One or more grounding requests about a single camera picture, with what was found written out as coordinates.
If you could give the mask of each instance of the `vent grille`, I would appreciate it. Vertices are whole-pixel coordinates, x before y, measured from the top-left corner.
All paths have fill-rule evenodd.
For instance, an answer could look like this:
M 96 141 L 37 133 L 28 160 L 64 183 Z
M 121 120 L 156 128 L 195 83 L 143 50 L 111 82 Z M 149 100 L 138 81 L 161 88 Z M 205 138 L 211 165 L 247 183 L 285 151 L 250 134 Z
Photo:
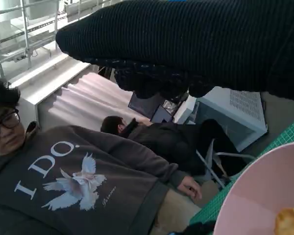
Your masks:
M 261 121 L 260 110 L 258 107 L 259 94 L 255 92 L 230 92 L 230 105 Z

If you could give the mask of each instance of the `food in bowl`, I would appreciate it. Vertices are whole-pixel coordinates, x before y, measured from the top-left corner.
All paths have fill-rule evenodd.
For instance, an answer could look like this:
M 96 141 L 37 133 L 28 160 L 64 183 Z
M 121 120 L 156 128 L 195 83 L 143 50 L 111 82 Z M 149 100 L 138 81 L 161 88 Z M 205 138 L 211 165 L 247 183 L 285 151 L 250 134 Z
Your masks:
M 275 235 L 294 235 L 294 208 L 285 208 L 275 218 Z

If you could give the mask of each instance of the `dark hair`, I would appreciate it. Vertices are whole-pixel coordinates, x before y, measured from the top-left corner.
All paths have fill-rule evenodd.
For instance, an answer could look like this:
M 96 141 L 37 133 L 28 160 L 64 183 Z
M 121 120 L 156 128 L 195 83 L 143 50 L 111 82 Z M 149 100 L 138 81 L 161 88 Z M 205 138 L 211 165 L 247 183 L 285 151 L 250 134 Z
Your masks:
M 100 131 L 113 135 L 119 135 L 118 125 L 123 124 L 122 120 L 122 117 L 108 116 L 103 120 Z
M 0 106 L 15 108 L 20 100 L 20 91 L 10 88 L 10 84 L 0 81 Z

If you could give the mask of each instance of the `eyeglasses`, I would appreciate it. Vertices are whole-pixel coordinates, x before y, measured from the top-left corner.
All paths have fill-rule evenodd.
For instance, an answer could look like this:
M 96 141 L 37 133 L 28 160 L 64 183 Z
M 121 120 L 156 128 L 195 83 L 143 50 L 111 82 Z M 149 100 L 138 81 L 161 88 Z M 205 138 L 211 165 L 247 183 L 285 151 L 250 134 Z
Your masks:
M 19 111 L 15 109 L 12 113 L 6 115 L 1 121 L 0 125 L 5 128 L 12 129 L 20 123 L 21 119 L 19 116 Z

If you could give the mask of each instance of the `gray sweatshirt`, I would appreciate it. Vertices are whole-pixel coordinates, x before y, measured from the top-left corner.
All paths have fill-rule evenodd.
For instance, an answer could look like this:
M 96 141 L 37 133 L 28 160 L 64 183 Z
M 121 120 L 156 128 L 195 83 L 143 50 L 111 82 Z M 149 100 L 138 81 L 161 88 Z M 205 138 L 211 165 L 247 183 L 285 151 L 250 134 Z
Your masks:
M 0 157 L 0 235 L 147 235 L 185 173 L 130 140 L 78 126 Z

